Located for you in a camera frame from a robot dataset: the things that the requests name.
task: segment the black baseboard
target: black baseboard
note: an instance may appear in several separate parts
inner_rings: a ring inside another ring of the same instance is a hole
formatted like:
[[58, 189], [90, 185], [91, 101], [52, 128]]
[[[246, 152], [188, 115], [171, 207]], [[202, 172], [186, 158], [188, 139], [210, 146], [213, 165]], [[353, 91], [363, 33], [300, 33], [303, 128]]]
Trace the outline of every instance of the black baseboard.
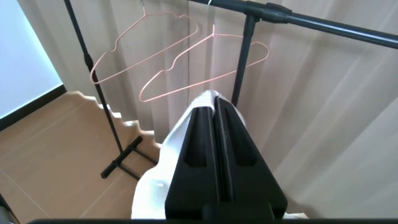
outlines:
[[34, 111], [43, 107], [47, 103], [50, 103], [51, 101], [55, 100], [57, 97], [61, 96], [62, 94], [66, 93], [66, 92], [67, 92], [67, 90], [65, 89], [64, 85], [58, 86], [55, 89], [51, 90], [50, 92], [37, 98], [36, 100], [26, 104], [25, 106], [12, 112], [11, 114], [1, 118], [0, 119], [0, 131], [8, 128], [12, 124], [19, 121], [20, 119], [25, 118], [26, 116], [30, 115]]

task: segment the rose gold hanger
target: rose gold hanger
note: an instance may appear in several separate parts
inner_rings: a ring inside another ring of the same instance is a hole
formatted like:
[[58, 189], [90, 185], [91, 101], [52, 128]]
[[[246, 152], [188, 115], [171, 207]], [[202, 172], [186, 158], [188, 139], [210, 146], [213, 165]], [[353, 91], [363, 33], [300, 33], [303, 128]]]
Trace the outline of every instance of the rose gold hanger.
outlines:
[[[216, 36], [221, 36], [221, 37], [237, 37], [237, 38], [240, 38], [240, 39], [243, 38], [243, 37], [240, 36], [240, 35], [216, 34], [216, 33], [215, 33], [215, 25], [213, 25], [213, 32], [212, 32], [208, 37], [204, 38], [203, 40], [197, 42], [196, 44], [194, 44], [193, 46], [191, 46], [191, 47], [188, 48], [187, 50], [184, 50], [182, 53], [180, 53], [180, 54], [174, 59], [173, 65], [172, 65], [169, 69], [159, 71], [158, 73], [156, 73], [156, 75], [154, 75], [154, 76], [144, 85], [144, 87], [142, 87], [141, 91], [139, 92], [139, 100], [140, 100], [141, 102], [149, 102], [149, 101], [151, 101], [151, 100], [156, 100], [156, 99], [159, 99], [159, 98], [161, 98], [161, 97], [170, 95], [170, 94], [172, 94], [172, 93], [176, 93], [176, 92], [178, 92], [178, 91], [185, 90], [185, 89], [187, 89], [187, 88], [191, 88], [191, 87], [194, 87], [194, 86], [197, 86], [197, 85], [201, 85], [201, 84], [204, 84], [204, 83], [208, 83], [208, 82], [211, 82], [211, 81], [213, 81], [213, 80], [217, 80], [217, 79], [219, 79], [219, 78], [223, 78], [223, 77], [226, 77], [227, 75], [230, 75], [230, 74], [235, 73], [236, 70], [234, 70], [234, 71], [232, 71], [232, 72], [225, 73], [225, 74], [220, 75], [220, 76], [218, 76], [218, 77], [210, 78], [210, 79], [207, 79], [207, 80], [202, 81], [202, 82], [198, 82], [198, 83], [195, 83], [195, 84], [192, 84], [192, 85], [183, 87], [183, 88], [179, 88], [178, 90], [173, 90], [173, 91], [170, 91], [170, 92], [168, 92], [168, 93], [164, 93], [164, 94], [161, 94], [161, 95], [159, 95], [159, 96], [155, 96], [155, 97], [149, 98], [148, 100], [143, 100], [143, 99], [142, 99], [142, 94], [143, 94], [144, 90], [147, 88], [147, 86], [148, 86], [155, 78], [157, 78], [161, 73], [171, 71], [171, 69], [174, 68], [175, 62], [177, 61], [177, 59], [178, 59], [179, 57], [181, 57], [183, 54], [187, 53], [188, 51], [190, 51], [190, 50], [193, 49], [194, 47], [196, 47], [196, 46], [200, 45], [201, 43], [207, 41], [208, 39], [210, 39], [210, 38], [212, 38], [212, 37], [216, 37]], [[249, 65], [246, 66], [246, 68], [247, 68], [247, 67], [250, 67], [250, 66], [252, 66], [252, 65], [255, 65], [255, 64], [257, 64], [257, 63], [260, 63], [260, 62], [265, 61], [265, 59], [267, 59], [267, 57], [268, 57], [268, 55], [269, 55], [269, 48], [268, 48], [268, 46], [267, 46], [266, 44], [263, 44], [263, 43], [258, 42], [258, 41], [251, 42], [251, 44], [260, 44], [261, 46], [265, 47], [265, 48], [267, 49], [267, 55], [266, 55], [264, 58], [262, 58], [262, 59], [260, 59], [260, 60], [258, 60], [258, 61], [255, 61], [255, 62], [253, 62], [253, 63], [250, 63]]]
[[[183, 15], [181, 15], [181, 16], [178, 16], [178, 15], [177, 15], [176, 13], [174, 13], [174, 12], [159, 12], [159, 13], [155, 13], [155, 14], [147, 14], [146, 11], [145, 11], [145, 6], [143, 6], [142, 8], [143, 8], [143, 10], [144, 10], [144, 15], [143, 15], [139, 20], [137, 20], [135, 23], [133, 23], [128, 29], [126, 29], [126, 30], [116, 39], [116, 41], [115, 41], [115, 43], [114, 43], [114, 49], [113, 49], [113, 50], [105, 52], [103, 55], [101, 55], [101, 57], [97, 60], [97, 62], [95, 62], [94, 67], [93, 67], [93, 69], [91, 69], [91, 72], [90, 72], [90, 80], [91, 80], [92, 83], [94, 83], [94, 84], [99, 84], [99, 83], [101, 83], [101, 82], [104, 82], [104, 81], [106, 81], [106, 80], [109, 80], [110, 78], [113, 78], [113, 77], [115, 77], [115, 76], [117, 76], [117, 75], [120, 75], [120, 74], [122, 74], [123, 72], [125, 72], [125, 71], [127, 71], [127, 70], [129, 70], [129, 69], [131, 69], [131, 68], [134, 68], [135, 66], [141, 64], [142, 62], [145, 62], [146, 60], [149, 60], [149, 59], [151, 59], [152, 57], [155, 57], [156, 55], [158, 55], [158, 54], [164, 52], [165, 50], [167, 50], [167, 49], [169, 49], [169, 48], [171, 48], [171, 47], [173, 47], [173, 46], [175, 46], [175, 45], [177, 45], [177, 44], [183, 42], [184, 40], [190, 38], [191, 36], [195, 35], [195, 34], [198, 32], [198, 23], [197, 23], [194, 19], [192, 19], [190, 16], [188, 16], [188, 15], [183, 14]], [[174, 43], [174, 44], [172, 44], [172, 45], [170, 45], [170, 46], [168, 46], [168, 47], [166, 47], [165, 49], [161, 50], [160, 52], [157, 52], [156, 54], [153, 54], [153, 55], [151, 55], [150, 57], [148, 57], [148, 58], [146, 58], [146, 59], [144, 59], [144, 60], [141, 60], [140, 62], [138, 62], [138, 63], [136, 63], [136, 64], [134, 64], [134, 65], [131, 65], [130, 67], [128, 67], [128, 68], [126, 68], [126, 69], [124, 69], [124, 70], [121, 70], [121, 71], [118, 72], [118, 73], [115, 73], [115, 74], [113, 74], [113, 75], [111, 75], [111, 76], [109, 76], [109, 77], [106, 77], [106, 78], [104, 78], [104, 79], [102, 79], [102, 80], [100, 80], [100, 81], [97, 81], [97, 82], [93, 80], [93, 73], [94, 73], [95, 68], [97, 67], [97, 65], [100, 63], [100, 61], [103, 59], [103, 57], [104, 57], [105, 55], [107, 55], [107, 54], [109, 54], [109, 53], [113, 53], [113, 52], [116, 51], [116, 49], [118, 48], [118, 42], [119, 42], [120, 38], [122, 38], [126, 33], [128, 33], [134, 26], [136, 26], [138, 23], [140, 23], [140, 21], [143, 20], [144, 18], [150, 17], [150, 16], [159, 16], [159, 15], [163, 15], [163, 14], [171, 14], [171, 15], [173, 15], [174, 17], [176, 17], [177, 19], [180, 19], [180, 18], [183, 18], [183, 17], [186, 17], [186, 18], [190, 19], [191, 21], [194, 22], [194, 24], [195, 24], [195, 26], [196, 26], [196, 29], [195, 29], [194, 33], [192, 33], [192, 34], [190, 34], [190, 35], [188, 35], [188, 36], [182, 38], [181, 40], [177, 41], [176, 43]]]

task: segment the curtain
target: curtain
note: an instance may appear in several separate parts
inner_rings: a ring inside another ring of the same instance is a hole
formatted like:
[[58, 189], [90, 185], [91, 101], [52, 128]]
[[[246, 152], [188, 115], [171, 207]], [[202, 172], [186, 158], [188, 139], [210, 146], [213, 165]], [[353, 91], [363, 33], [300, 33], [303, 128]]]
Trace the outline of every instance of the curtain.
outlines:
[[[113, 111], [138, 120], [162, 142], [189, 103], [214, 89], [231, 98], [234, 75], [141, 103], [142, 86], [169, 68], [183, 50], [211, 33], [238, 34], [244, 15], [186, 0], [143, 0], [148, 13], [189, 14], [199, 33], [163, 54], [101, 84]], [[398, 33], [396, 0], [275, 0], [294, 12]], [[63, 1], [19, 0], [66, 88], [96, 96]], [[97, 60], [142, 16], [138, 0], [72, 0], [88, 51]], [[195, 30], [193, 22], [150, 17], [129, 32], [98, 66], [107, 77]], [[286, 24], [259, 22], [253, 40], [271, 54], [247, 68], [238, 103], [247, 129], [289, 198], [289, 210], [310, 217], [398, 217], [398, 52]], [[236, 69], [239, 39], [216, 37], [177, 61], [144, 97]], [[264, 55], [252, 48], [249, 62]]]

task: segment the white wall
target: white wall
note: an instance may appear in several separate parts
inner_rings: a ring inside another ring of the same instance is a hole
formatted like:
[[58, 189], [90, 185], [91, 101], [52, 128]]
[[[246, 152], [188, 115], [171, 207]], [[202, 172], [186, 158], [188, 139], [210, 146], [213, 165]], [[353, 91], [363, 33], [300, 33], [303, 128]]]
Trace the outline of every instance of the white wall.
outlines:
[[0, 118], [62, 84], [17, 0], [0, 0]]

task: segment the brown tile floor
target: brown tile floor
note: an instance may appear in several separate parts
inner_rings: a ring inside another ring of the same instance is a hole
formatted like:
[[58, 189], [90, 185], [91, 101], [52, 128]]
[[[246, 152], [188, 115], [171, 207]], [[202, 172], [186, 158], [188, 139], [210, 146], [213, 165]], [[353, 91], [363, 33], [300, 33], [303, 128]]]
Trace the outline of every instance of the brown tile floor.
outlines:
[[[126, 147], [157, 159], [159, 148], [138, 125], [114, 119]], [[22, 223], [36, 218], [129, 218], [137, 181], [116, 169], [101, 171], [118, 149], [96, 102], [67, 93], [0, 132], [0, 192]], [[125, 165], [142, 175], [152, 167], [133, 152]]]

